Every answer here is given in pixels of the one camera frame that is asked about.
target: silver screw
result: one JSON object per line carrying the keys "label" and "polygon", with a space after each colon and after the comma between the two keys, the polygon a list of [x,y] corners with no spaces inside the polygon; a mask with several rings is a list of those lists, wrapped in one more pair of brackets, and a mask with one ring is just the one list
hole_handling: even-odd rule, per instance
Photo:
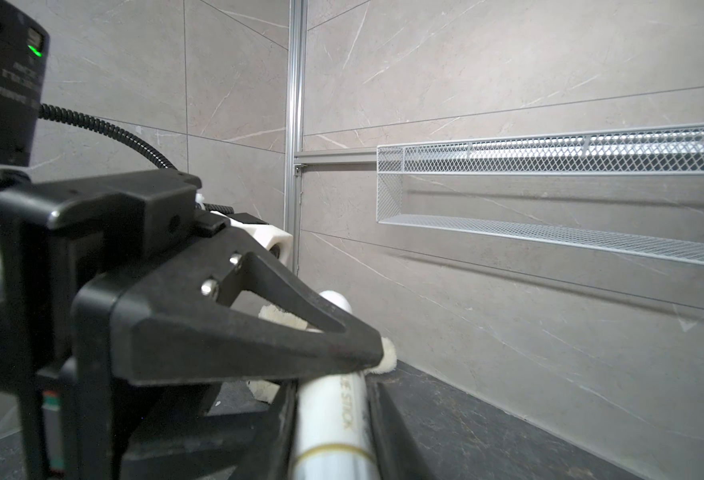
{"label": "silver screw", "polygon": [[243,259],[243,256],[240,254],[232,254],[232,256],[229,257],[229,263],[234,266],[234,271],[237,272],[240,270],[240,260]]}
{"label": "silver screw", "polygon": [[216,280],[213,280],[212,278],[205,280],[200,286],[200,293],[205,296],[213,297],[215,299],[218,295],[218,282]]}

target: white wire mesh shelf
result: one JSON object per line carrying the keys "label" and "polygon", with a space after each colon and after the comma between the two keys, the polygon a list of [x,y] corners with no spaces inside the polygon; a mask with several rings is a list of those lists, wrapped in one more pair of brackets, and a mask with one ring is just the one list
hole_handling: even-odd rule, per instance
{"label": "white wire mesh shelf", "polygon": [[704,265],[704,244],[697,242],[402,212],[405,175],[704,174],[704,124],[540,138],[382,145],[377,148],[376,163],[376,219],[381,224],[501,236]]}

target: dark gray countertop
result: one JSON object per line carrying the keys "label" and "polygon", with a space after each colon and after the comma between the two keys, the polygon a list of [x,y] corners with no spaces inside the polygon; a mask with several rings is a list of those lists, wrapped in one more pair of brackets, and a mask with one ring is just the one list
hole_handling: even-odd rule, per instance
{"label": "dark gray countertop", "polygon": [[[399,363],[385,383],[435,476],[444,480],[636,480],[584,450]],[[225,384],[211,414],[265,409],[244,382]],[[21,435],[0,439],[0,479],[23,480]],[[223,480],[227,474],[214,475]]]}

